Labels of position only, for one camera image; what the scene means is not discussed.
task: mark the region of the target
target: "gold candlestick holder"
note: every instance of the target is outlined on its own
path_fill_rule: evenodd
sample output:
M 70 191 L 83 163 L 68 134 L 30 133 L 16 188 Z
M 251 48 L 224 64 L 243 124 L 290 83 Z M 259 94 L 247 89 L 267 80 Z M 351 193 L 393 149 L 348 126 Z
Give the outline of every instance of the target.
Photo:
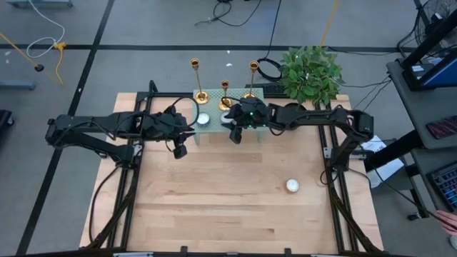
M 230 82 L 229 81 L 222 81 L 221 86 L 222 89 L 224 90 L 224 97 L 227 97 L 227 89 L 229 89 Z M 230 107 L 232 106 L 231 99 L 223 99 L 219 103 L 219 108 L 222 111 L 228 111 L 230 110 Z
M 252 61 L 250 64 L 249 64 L 249 68 L 251 69 L 251 88 L 249 89 L 249 93 L 248 94 L 245 94 L 243 97 L 246 98 L 246 97 L 257 97 L 257 96 L 254 96 L 252 94 L 252 84 L 254 83 L 254 74 L 256 73 L 257 69 L 258 69 L 258 62 L 257 61 Z
M 209 101 L 209 94 L 206 93 L 205 91 L 201 90 L 200 78 L 199 78 L 199 64 L 200 64 L 200 60 L 198 60 L 197 58 L 193 58 L 191 60 L 192 68 L 195 70 L 195 73 L 197 75 L 197 83 L 199 84 L 199 91 L 200 91 L 199 93 L 197 93 L 194 96 L 194 98 L 197 101 L 197 103 L 206 104 Z

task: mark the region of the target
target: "black cable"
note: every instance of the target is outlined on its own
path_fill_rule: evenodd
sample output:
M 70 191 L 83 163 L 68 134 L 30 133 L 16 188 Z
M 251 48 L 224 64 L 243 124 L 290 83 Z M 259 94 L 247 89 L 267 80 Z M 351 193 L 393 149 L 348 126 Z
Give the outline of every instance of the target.
M 266 55 L 265 57 L 263 58 L 260 58 L 259 60 L 257 60 L 258 63 L 261 63 L 262 61 L 266 61 L 270 64 L 272 64 L 273 66 L 275 66 L 277 69 L 279 69 L 281 67 L 281 65 L 276 62 L 276 61 L 273 61 L 271 59 L 268 59 L 268 55 L 270 54 L 270 50 L 271 50 L 271 44 L 273 42 L 273 35 L 274 35 L 274 30 L 276 28 L 276 21 L 278 21 L 278 14 L 279 14 L 279 8 L 281 7 L 281 3 L 282 3 L 282 0 L 279 0 L 279 3 L 278 3 L 278 8 L 276 10 L 276 15 L 274 17 L 274 23 L 273 23 L 273 30 L 271 31 L 271 36 L 270 36 L 270 44 L 268 45 L 268 51 L 266 52 Z M 277 77 L 273 77 L 273 76 L 269 76 L 269 75 L 266 75 L 261 69 L 260 69 L 260 65 L 259 67 L 257 68 L 257 72 L 262 75 L 262 77 L 264 77 L 265 79 L 271 81 L 271 82 L 277 82 L 279 80 L 281 80 L 282 78 L 282 74 L 279 73 L 279 76 Z
M 323 182 L 323 180 L 322 180 L 322 175 L 324 175 L 325 172 L 326 172 L 326 171 L 322 171 L 321 175 L 319 176 L 319 180 L 321 181 L 321 183 L 322 183 L 323 185 L 327 186 L 328 183 L 325 183 L 325 182 Z M 335 182 L 335 180 L 338 178 L 338 175 L 339 175 L 339 171 L 336 172 L 336 176 L 332 179 L 332 182 Z
M 247 18 L 247 20 L 245 20 L 242 24 L 230 24 L 229 22 L 223 21 L 223 20 L 221 19 L 222 16 L 226 15 L 226 14 L 231 10 L 231 3 L 230 3 L 229 1 L 227 1 L 227 2 L 222 1 L 222 2 L 217 3 L 217 5 L 216 5 L 216 6 L 214 7 L 214 9 L 213 9 L 213 16 L 214 16 L 218 21 L 222 22 L 222 23 L 225 24 L 225 25 L 229 25 L 229 26 L 243 26 L 244 24 L 246 24 L 246 23 L 249 21 L 249 19 L 251 19 L 251 17 L 252 17 L 252 16 L 254 15 L 254 13 L 257 11 L 258 6 L 260 6 L 260 3 L 261 3 L 261 2 L 262 2 L 262 0 L 258 0 L 258 3 L 257 3 L 256 8 L 252 11 L 251 15 L 249 15 L 249 17 Z M 229 9 L 225 14 L 223 14 L 222 16 L 217 16 L 217 15 L 216 15 L 216 7 L 217 7 L 219 4 L 222 4 L 222 3 L 224 3 L 224 4 L 229 4 L 230 9 Z
M 411 41 L 408 41 L 406 42 L 405 44 L 401 45 L 403 43 L 403 41 L 405 41 L 408 37 L 410 37 L 414 31 L 416 30 L 416 27 L 419 25 L 419 19 L 421 18 L 421 12 L 423 11 L 423 8 L 425 7 L 426 4 L 428 4 L 430 0 L 428 0 L 426 3 L 424 3 L 423 5 L 421 5 L 419 8 L 416 8 L 417 9 L 417 14 L 416 14 L 416 18 L 414 20 L 414 26 L 413 26 L 413 29 L 411 29 L 411 31 L 408 33 L 408 35 L 406 35 L 405 37 L 403 37 L 398 43 L 397 43 L 397 48 L 398 50 L 400 50 L 400 53 L 403 57 L 406 57 L 405 53 L 403 52 L 403 50 L 401 49 L 403 46 L 405 46 L 407 43 L 411 42 Z
M 389 83 L 389 82 L 390 82 L 390 81 L 385 81 L 387 78 L 388 78 L 388 76 L 383 80 L 382 84 L 384 84 L 384 83 Z M 360 101 L 353 107 L 353 109 L 357 108 L 357 106 L 359 106 L 365 99 L 367 99 L 367 98 L 370 96 L 370 94 L 371 94 L 373 91 L 375 91 L 377 88 L 378 88 L 378 86 L 375 86 L 373 89 L 371 89 L 371 91 L 369 91 L 369 93 L 366 94 L 366 96 L 363 97 L 362 100 L 360 100 Z
M 89 214 L 89 240 L 91 243 L 94 242 L 94 238 L 92 237 L 92 226 L 94 222 L 95 200 L 97 199 L 101 187 L 108 181 L 109 178 L 111 178 L 116 173 L 118 169 L 119 166 L 116 166 L 116 168 L 114 168 L 114 170 L 108 174 L 108 176 L 97 187 L 97 189 L 95 190 L 94 197 L 92 198 L 91 213 Z
M 199 103 L 197 103 L 197 101 L 193 98 L 193 97 L 190 97 L 190 96 L 181 96 L 180 98 L 178 98 L 176 101 L 174 101 L 169 107 L 172 107 L 172 106 L 175 106 L 175 104 L 177 104 L 180 100 L 182 99 L 191 99 L 195 104 L 196 104 L 196 107 L 197 107 L 197 115 L 194 119 L 194 121 L 192 121 L 192 123 L 186 125 L 186 126 L 181 126 L 181 125 L 176 125 L 176 124 L 170 124 L 168 122 L 165 122 L 165 121 L 161 121 L 161 123 L 163 124 L 166 124 L 166 125 L 169 125 L 169 126 L 173 126 L 175 128 L 183 128 L 183 129 L 187 129 L 189 128 L 190 126 L 194 125 L 197 120 L 199 119 L 199 116 L 200 116 L 200 106 L 199 106 Z
M 273 30 L 271 31 L 271 36 L 270 36 L 270 44 L 268 45 L 268 51 L 266 52 L 264 59 L 266 59 L 266 57 L 268 57 L 268 55 L 270 54 L 271 43 L 273 42 L 274 30 L 276 28 L 276 21 L 278 20 L 279 8 L 281 7 L 281 3 L 282 3 L 282 0 L 279 0 L 278 8 L 276 10 L 276 15 L 274 16 Z
M 343 50 L 338 50 L 338 49 L 335 49 L 334 47 L 331 47 L 331 46 L 327 46 L 329 49 L 333 50 L 333 51 L 337 51 L 337 52 L 341 52 L 341 53 L 346 53 L 346 54 L 357 54 L 357 55 L 362 55 L 362 56 L 385 56 L 387 54 L 394 54 L 395 52 L 391 52 L 391 53 L 384 53 L 384 54 L 366 54 L 366 53 L 358 53 L 358 52 L 352 52 L 352 51 L 343 51 Z
M 426 208 L 422 208 L 421 206 L 419 206 L 417 203 L 415 203 L 413 200 L 411 200 L 409 197 L 405 196 L 403 193 L 401 193 L 399 190 L 395 189 L 393 186 L 391 186 L 389 183 L 387 183 L 386 181 L 383 180 L 383 178 L 381 177 L 381 175 L 379 174 L 378 172 L 378 169 L 376 167 L 373 167 L 374 168 L 374 171 L 376 172 L 376 175 L 378 175 L 379 179 L 386 185 L 388 186 L 391 190 L 395 191 L 397 194 L 399 194 L 400 196 L 402 196 L 404 199 L 406 199 L 408 202 L 412 203 L 417 209 L 423 211 L 423 212 L 426 212 L 428 213 L 431 217 L 433 217 L 434 219 L 436 219 L 437 221 L 440 221 L 441 223 L 444 223 L 448 226 L 450 226 L 452 229 L 454 229 L 455 231 L 457 231 L 457 227 L 450 224 L 449 222 L 447 221 L 444 221 L 442 218 L 439 218 L 437 215 L 435 215 L 434 213 L 432 213 L 431 211 L 427 210 Z
M 116 128 L 114 128 L 114 132 L 113 132 L 114 138 L 117 137 L 117 130 L 119 129 L 120 125 L 121 125 L 123 122 L 125 122 L 128 118 L 130 118 L 130 117 L 132 117 L 132 116 L 136 116 L 136 115 L 138 115 L 138 114 L 144 114 L 144 112 L 143 112 L 143 111 L 134 112 L 134 113 L 128 115 L 127 117 L 123 118 L 120 122 L 118 122 L 117 125 L 116 125 Z
M 368 180 L 368 183 L 370 184 L 370 189 L 371 189 L 371 181 L 370 181 L 370 178 L 366 174 L 361 173 L 360 171 L 356 171 L 356 170 L 354 170 L 352 168 L 348 168 L 348 171 L 352 171 L 352 172 L 357 173 L 358 175 L 360 175 L 362 177 L 365 177 Z
M 448 46 L 448 47 L 446 47 L 446 48 L 444 48 L 444 49 L 441 49 L 440 51 L 434 52 L 433 54 L 429 54 L 428 56 L 429 56 L 429 57 L 435 57 L 436 54 L 439 54 L 439 53 L 441 53 L 441 52 L 447 51 L 447 50 L 449 50 L 449 49 L 454 49 L 456 46 L 457 46 L 457 44 L 454 44 L 454 45 L 452 45 L 452 46 Z
M 70 127 L 66 128 L 66 129 L 64 130 L 64 132 L 62 132 L 62 134 L 61 134 L 61 135 L 57 138 L 57 140 L 54 142 L 53 146 L 56 147 L 56 148 L 58 148 L 58 147 L 57 147 L 57 143 L 60 142 L 60 141 L 62 140 L 62 138 L 63 138 L 65 135 L 67 135 L 68 132 L 70 132 L 70 130 L 72 130 L 72 129 L 74 129 L 74 128 L 77 128 L 77 127 L 79 127 L 79 126 L 83 126 L 84 124 L 93 124 L 93 125 L 97 126 L 97 127 L 101 130 L 101 132 L 103 132 L 103 133 L 104 133 L 106 136 L 108 136 L 110 139 L 116 140 L 116 138 L 115 138 L 114 136 L 112 136 L 106 128 L 102 127 L 100 124 L 96 123 L 96 122 L 93 121 L 93 120 L 88 120 L 88 121 L 83 121 L 83 122 L 81 122 L 81 123 L 78 123 L 78 124 L 75 124 L 75 125 L 73 125 L 73 126 L 70 126 Z
M 229 8 L 228 8 L 228 11 L 224 12 L 225 10 L 225 6 L 223 5 L 222 7 L 224 8 L 224 10 L 222 11 L 223 13 L 222 14 L 219 14 L 218 16 L 214 16 L 212 19 L 209 19 L 208 21 L 199 21 L 197 23 L 194 24 L 194 26 L 198 26 L 200 24 L 203 24 L 203 23 L 207 23 L 207 24 L 210 24 L 211 22 L 213 21 L 217 21 L 219 18 L 221 17 L 224 17 L 225 15 L 227 15 L 230 10 L 231 10 L 231 4 L 228 2 L 228 1 L 219 1 L 219 3 L 217 3 L 213 9 L 213 14 L 217 8 L 217 6 L 220 4 L 220 3 L 225 3 L 225 4 L 229 4 Z
M 392 81 L 389 81 L 387 82 L 383 87 L 381 87 L 381 89 L 379 89 L 378 93 L 376 93 L 376 95 L 374 95 L 374 97 L 370 100 L 370 102 L 365 106 L 365 108 L 363 108 L 362 111 L 365 111 L 371 103 L 373 103 L 374 99 L 376 99 L 376 97 L 379 95 L 379 93 L 387 86 L 391 83 Z
M 170 149 L 169 145 L 167 144 L 167 141 L 168 141 L 168 139 L 165 138 L 165 146 L 171 153 L 173 153 L 173 151 Z
M 335 81 L 335 82 L 336 82 L 338 85 L 342 86 L 342 87 L 363 89 L 363 88 L 367 88 L 367 87 L 370 87 L 370 86 L 377 86 L 377 85 L 384 84 L 384 83 L 385 83 L 385 80 L 386 80 L 387 78 L 388 78 L 388 76 L 387 76 L 382 82 L 373 83 L 373 84 L 368 84 L 368 85 L 365 85 L 365 86 L 344 85 L 344 84 L 339 83 L 338 81 Z

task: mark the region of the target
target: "potted plant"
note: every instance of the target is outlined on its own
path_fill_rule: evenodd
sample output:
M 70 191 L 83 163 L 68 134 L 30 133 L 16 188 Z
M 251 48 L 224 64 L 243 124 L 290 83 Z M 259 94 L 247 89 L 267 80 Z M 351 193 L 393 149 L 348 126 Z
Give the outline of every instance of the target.
M 284 93 L 297 103 L 287 104 L 305 110 L 302 103 L 312 101 L 313 104 L 322 101 L 325 105 L 336 98 L 339 85 L 344 84 L 341 76 L 341 66 L 335 64 L 337 54 L 327 54 L 326 48 L 307 46 L 300 49 L 289 48 L 283 54 L 279 69 L 282 77 L 280 85 Z M 291 124 L 287 129 L 296 129 Z

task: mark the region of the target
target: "wooden table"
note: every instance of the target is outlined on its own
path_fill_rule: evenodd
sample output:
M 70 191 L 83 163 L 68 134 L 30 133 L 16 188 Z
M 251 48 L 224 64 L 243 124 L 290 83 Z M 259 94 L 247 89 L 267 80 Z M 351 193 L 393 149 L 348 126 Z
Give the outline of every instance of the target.
M 118 94 L 114 111 L 133 110 L 135 96 Z M 151 112 L 163 111 L 174 100 L 154 98 Z M 183 100 L 176 105 L 188 122 L 192 104 Z M 337 104 L 350 108 L 347 96 L 338 96 L 332 102 Z M 313 109 L 311 103 L 305 106 Z M 327 128 L 326 133 L 331 146 Z M 345 134 L 337 129 L 337 135 L 342 142 Z M 338 252 L 328 191 L 319 182 L 324 167 L 317 126 L 282 136 L 268 134 L 262 143 L 245 131 L 240 145 L 229 140 L 229 133 L 206 134 L 199 146 L 194 140 L 187 140 L 186 146 L 187 156 L 175 160 L 164 142 L 146 143 L 128 251 L 179 251 L 188 246 L 192 252 Z M 113 161 L 101 160 L 95 188 L 113 167 Z M 365 173 L 362 161 L 351 160 L 350 167 Z M 94 234 L 111 217 L 120 173 L 106 182 L 96 200 Z M 289 178 L 299 181 L 298 193 L 285 189 Z M 346 183 L 354 219 L 374 245 L 383 248 L 368 181 L 346 172 Z M 349 249 L 346 223 L 340 218 Z M 81 246 L 88 243 L 87 220 Z

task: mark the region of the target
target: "electronic device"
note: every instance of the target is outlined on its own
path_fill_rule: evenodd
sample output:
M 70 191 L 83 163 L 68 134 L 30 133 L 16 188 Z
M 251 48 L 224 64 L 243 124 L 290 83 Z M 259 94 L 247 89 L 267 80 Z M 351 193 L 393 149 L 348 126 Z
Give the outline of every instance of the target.
M 457 163 L 430 172 L 427 179 L 449 211 L 457 208 Z
M 442 139 L 457 133 L 457 115 L 430 122 L 426 128 L 436 139 Z
M 439 63 L 424 64 L 423 58 L 431 52 L 444 52 L 441 49 L 443 42 L 457 41 L 457 36 L 453 30 L 457 26 L 457 10 L 452 9 L 451 14 L 446 14 L 443 19 L 442 14 L 434 13 L 431 15 L 431 24 L 423 28 L 426 38 L 416 37 L 421 40 L 419 46 L 406 59 L 398 60 L 403 67 L 403 77 L 410 90 L 420 91 L 436 89 L 440 87 L 457 86 L 457 50 L 456 44 L 447 47 L 446 57 Z

